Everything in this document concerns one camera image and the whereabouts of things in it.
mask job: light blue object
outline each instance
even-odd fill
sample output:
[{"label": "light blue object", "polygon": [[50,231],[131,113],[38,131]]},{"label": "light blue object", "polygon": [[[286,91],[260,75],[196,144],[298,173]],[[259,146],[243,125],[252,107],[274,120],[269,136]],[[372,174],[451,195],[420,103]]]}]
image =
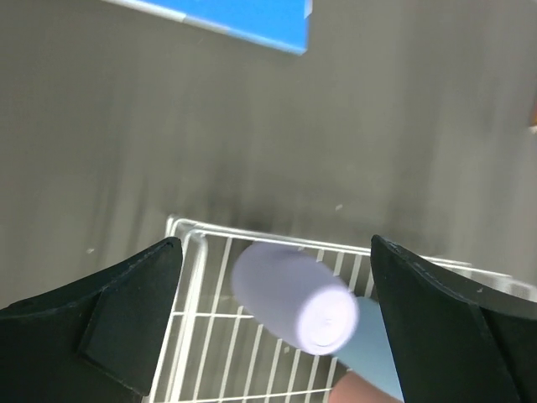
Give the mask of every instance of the light blue object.
[{"label": "light blue object", "polygon": [[351,339],[334,355],[356,374],[395,399],[403,392],[389,347],[380,305],[358,297],[358,326]]},{"label": "light blue object", "polygon": [[279,50],[307,48],[311,0],[105,0]]}]

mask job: blue panel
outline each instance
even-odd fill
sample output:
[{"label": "blue panel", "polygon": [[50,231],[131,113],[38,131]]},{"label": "blue panel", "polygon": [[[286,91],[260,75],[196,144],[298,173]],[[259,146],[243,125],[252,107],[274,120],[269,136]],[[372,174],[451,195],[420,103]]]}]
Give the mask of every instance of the blue panel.
[{"label": "blue panel", "polygon": [[184,13],[189,20],[226,27],[233,36],[278,49],[304,53],[310,0],[142,0]]}]

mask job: wire rack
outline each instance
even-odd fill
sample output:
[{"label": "wire rack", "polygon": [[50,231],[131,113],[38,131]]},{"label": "wire rack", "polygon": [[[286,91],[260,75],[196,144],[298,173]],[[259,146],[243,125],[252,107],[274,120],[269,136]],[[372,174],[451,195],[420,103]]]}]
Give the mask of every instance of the wire rack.
[{"label": "wire rack", "polygon": [[[185,259],[148,403],[326,401],[347,369],[276,339],[232,297],[229,272],[253,241],[302,249],[331,267],[360,296],[375,294],[370,249],[289,238],[169,217]],[[537,301],[537,290],[509,275],[425,257],[498,290]]]}]

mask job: lavender cylinder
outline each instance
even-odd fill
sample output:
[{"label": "lavender cylinder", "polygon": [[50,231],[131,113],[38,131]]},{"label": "lavender cylinder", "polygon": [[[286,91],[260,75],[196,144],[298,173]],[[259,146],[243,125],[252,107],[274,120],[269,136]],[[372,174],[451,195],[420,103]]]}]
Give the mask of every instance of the lavender cylinder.
[{"label": "lavender cylinder", "polygon": [[357,325],[356,299],[345,283],[292,247],[246,248],[233,268],[232,290],[274,336],[310,354],[335,352]]}]

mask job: gray surface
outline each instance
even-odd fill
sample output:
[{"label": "gray surface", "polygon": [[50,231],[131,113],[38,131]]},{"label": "gray surface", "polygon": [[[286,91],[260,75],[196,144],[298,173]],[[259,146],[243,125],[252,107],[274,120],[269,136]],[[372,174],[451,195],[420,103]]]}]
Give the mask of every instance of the gray surface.
[{"label": "gray surface", "polygon": [[315,2],[296,57],[97,0],[0,2],[0,306],[195,219],[537,281],[531,0]]}]

